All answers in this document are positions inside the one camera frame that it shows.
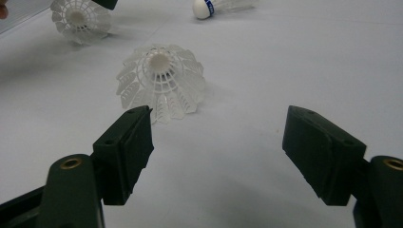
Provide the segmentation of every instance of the white surface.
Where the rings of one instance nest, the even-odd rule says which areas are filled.
[[[260,1],[198,21],[192,0],[119,1],[111,35],[68,43],[49,10],[0,35],[0,201],[43,185],[50,165],[123,113],[116,74],[134,48],[176,44],[204,66],[198,112],[153,126],[156,147],[107,227],[354,227],[281,150],[288,105],[313,109],[402,158],[403,2]]]

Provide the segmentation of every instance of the shuttlecock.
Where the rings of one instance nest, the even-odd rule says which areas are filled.
[[[206,19],[217,11],[237,11],[251,8],[258,0],[195,0],[193,13],[199,19]]]
[[[148,105],[151,122],[167,124],[195,112],[203,100],[203,67],[194,54],[179,46],[141,47],[124,61],[116,77],[123,108]]]
[[[110,29],[109,11],[91,0],[55,0],[50,9],[57,30],[80,45],[106,37]]]

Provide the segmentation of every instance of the plastic shuttlecock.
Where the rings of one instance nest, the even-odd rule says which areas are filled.
[[[199,19],[206,19],[217,11],[237,11],[251,8],[258,0],[195,0],[193,13]]]
[[[106,37],[110,29],[109,11],[90,0],[55,0],[50,9],[57,30],[80,45]]]
[[[141,47],[124,61],[117,95],[123,108],[148,105],[151,122],[167,124],[195,112],[203,100],[203,67],[190,50],[179,46]]]

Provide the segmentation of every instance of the shuttlecock lying on side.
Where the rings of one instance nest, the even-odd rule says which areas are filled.
[[[57,30],[80,45],[106,37],[110,29],[109,11],[90,0],[55,0],[50,9]]]
[[[199,19],[206,19],[218,11],[237,11],[251,8],[259,0],[195,0],[193,13]]]
[[[148,105],[151,122],[167,124],[196,111],[203,100],[202,64],[190,50],[179,46],[141,47],[124,61],[116,77],[123,108]]]

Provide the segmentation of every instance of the white shuttlecock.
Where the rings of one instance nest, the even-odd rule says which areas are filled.
[[[199,19],[206,19],[218,11],[237,11],[251,8],[259,0],[195,0],[193,13]]]
[[[141,47],[124,61],[116,77],[123,108],[148,105],[151,122],[167,124],[195,112],[203,100],[203,67],[190,50],[179,46]]]
[[[55,0],[50,9],[57,30],[80,45],[106,37],[110,29],[108,9],[91,0]]]

